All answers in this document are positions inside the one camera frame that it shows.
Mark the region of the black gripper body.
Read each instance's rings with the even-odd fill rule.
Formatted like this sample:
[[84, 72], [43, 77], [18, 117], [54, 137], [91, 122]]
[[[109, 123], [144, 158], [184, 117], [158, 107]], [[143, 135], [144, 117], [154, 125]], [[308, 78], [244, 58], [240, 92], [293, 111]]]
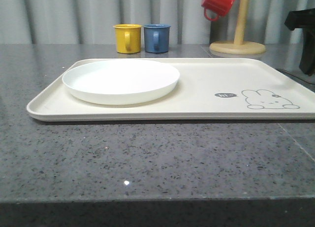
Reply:
[[299, 68], [304, 74], [312, 76], [315, 73], [315, 9], [290, 11], [284, 24], [291, 31], [302, 29], [303, 48]]

